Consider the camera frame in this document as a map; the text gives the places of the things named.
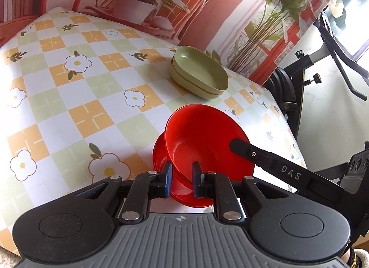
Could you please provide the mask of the person's right hand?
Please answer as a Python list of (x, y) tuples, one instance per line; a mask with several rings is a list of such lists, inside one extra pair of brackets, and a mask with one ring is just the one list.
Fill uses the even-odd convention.
[(350, 268), (369, 268), (369, 253), (364, 249), (350, 248), (341, 257)]

